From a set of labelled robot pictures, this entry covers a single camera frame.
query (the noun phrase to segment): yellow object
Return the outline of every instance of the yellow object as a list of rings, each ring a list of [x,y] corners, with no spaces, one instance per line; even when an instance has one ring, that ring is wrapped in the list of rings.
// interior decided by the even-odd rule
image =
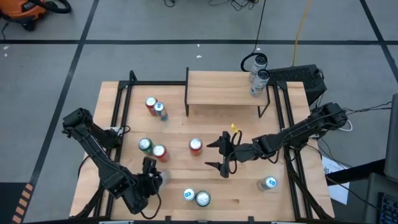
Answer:
[[[235,127],[235,124],[231,124],[231,128],[235,133],[239,132],[239,129]]]
[[[296,48],[297,48],[297,41],[299,40],[300,37],[300,32],[301,32],[301,27],[303,26],[304,20],[307,16],[307,12],[310,9],[311,6],[311,0],[308,0],[307,6],[305,7],[303,17],[301,18],[300,26],[298,27],[297,35],[296,35],[296,41],[294,42],[294,54],[293,54],[293,66],[294,62],[296,61]]]

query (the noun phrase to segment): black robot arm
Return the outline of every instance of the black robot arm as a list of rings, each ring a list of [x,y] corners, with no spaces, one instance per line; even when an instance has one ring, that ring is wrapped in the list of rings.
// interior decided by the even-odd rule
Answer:
[[[98,168],[101,187],[114,197],[122,196],[129,211],[141,212],[151,195],[158,194],[162,178],[156,170],[156,160],[145,157],[142,174],[132,174],[129,169],[112,161],[104,148],[118,147],[121,143],[116,131],[102,130],[95,125],[88,110],[79,108],[63,119],[63,131],[76,139]]]
[[[250,160],[269,159],[276,155],[277,151],[285,145],[294,148],[302,148],[313,134],[323,136],[329,130],[336,130],[345,125],[347,116],[345,111],[337,103],[327,103],[312,111],[305,120],[286,128],[277,134],[265,134],[252,139],[252,144],[244,143],[234,145],[230,135],[224,131],[219,139],[207,147],[218,147],[223,155],[223,163],[206,162],[217,168],[220,175],[228,178],[229,161],[246,162]]]

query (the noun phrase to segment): orange vacuum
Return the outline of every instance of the orange vacuum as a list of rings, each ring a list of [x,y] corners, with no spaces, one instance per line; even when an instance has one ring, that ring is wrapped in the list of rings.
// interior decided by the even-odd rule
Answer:
[[[35,29],[36,20],[42,18],[47,10],[61,14],[71,11],[67,0],[59,1],[64,8],[58,8],[54,2],[45,0],[0,0],[0,17],[22,24],[25,30],[32,31]]]

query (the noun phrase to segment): gray floor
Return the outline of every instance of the gray floor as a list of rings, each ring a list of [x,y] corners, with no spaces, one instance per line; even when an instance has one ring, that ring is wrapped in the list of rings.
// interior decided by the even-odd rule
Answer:
[[[49,14],[26,32],[17,24],[5,31],[9,40],[79,40],[94,0],[70,0],[72,14]],[[398,40],[395,0],[366,1],[384,40]],[[260,40],[294,40],[307,1],[268,0]],[[261,5],[236,12],[225,4],[177,0],[99,0],[88,40],[256,39]],[[377,40],[358,0],[314,0],[301,40]],[[3,128],[0,182],[28,182],[75,55],[75,44],[1,44],[0,124]],[[238,71],[252,44],[86,44],[80,55],[60,117],[78,107],[94,111],[102,81],[123,80],[133,69],[139,80],[184,80],[194,70]],[[258,45],[269,68],[289,67],[294,46]],[[398,46],[389,45],[398,60]],[[324,71],[324,103],[360,109],[391,100],[398,84],[380,45],[299,45],[296,65],[316,64]],[[352,132],[325,136],[334,157],[352,166],[383,158],[389,111],[349,117]],[[25,222],[67,218],[83,150],[55,129]],[[366,181],[351,184],[364,196]],[[347,206],[334,203],[337,217],[358,221],[363,204],[349,196]]]

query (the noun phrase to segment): paper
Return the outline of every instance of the paper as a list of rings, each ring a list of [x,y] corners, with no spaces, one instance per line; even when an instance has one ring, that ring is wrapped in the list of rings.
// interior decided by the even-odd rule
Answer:
[[[343,169],[347,169],[347,167],[338,164],[337,162],[327,158],[326,156],[322,156],[322,165],[325,174],[330,174],[332,172],[340,171]],[[343,184],[346,188],[349,188],[349,182]],[[329,195],[332,199],[347,205],[348,200],[348,190],[342,188],[340,185],[329,186]]]

